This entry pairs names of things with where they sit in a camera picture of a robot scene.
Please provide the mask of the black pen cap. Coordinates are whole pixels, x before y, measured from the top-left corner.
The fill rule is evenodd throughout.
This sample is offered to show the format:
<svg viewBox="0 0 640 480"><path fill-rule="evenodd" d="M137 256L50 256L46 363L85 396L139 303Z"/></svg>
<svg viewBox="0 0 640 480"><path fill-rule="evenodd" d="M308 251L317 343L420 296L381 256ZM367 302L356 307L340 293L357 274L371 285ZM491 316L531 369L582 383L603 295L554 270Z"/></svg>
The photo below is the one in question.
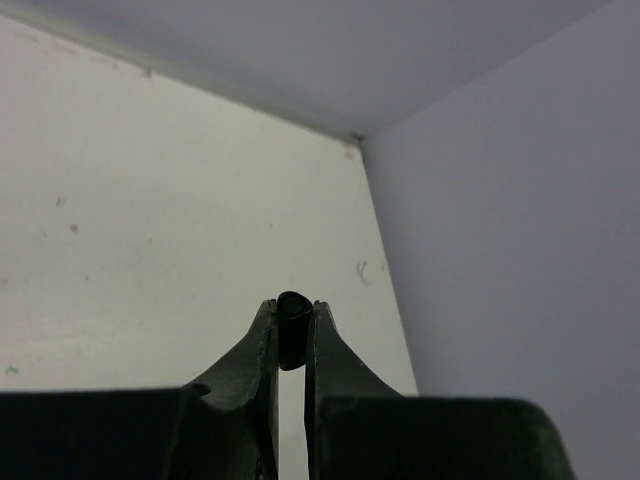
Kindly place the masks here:
<svg viewBox="0 0 640 480"><path fill-rule="evenodd" d="M286 291L276 301L278 361L283 371L306 364L309 324L313 305L298 292Z"/></svg>

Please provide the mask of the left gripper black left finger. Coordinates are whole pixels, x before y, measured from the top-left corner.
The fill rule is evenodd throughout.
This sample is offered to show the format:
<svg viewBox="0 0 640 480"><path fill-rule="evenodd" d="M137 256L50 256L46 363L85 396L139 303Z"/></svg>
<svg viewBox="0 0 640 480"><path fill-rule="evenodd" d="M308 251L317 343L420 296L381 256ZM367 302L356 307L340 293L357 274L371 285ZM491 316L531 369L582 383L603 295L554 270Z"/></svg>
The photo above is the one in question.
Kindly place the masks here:
<svg viewBox="0 0 640 480"><path fill-rule="evenodd" d="M4 479L274 479L275 303L181 387L1 396Z"/></svg>

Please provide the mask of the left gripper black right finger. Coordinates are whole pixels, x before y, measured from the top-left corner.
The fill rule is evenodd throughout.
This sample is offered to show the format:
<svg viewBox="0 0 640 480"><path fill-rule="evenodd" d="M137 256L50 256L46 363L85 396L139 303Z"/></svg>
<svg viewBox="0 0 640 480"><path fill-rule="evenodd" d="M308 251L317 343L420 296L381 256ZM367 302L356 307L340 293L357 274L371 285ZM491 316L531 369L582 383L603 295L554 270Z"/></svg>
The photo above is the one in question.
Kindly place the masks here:
<svg viewBox="0 0 640 480"><path fill-rule="evenodd" d="M347 345L316 302L305 379L312 479L572 479L561 436L536 404L404 396Z"/></svg>

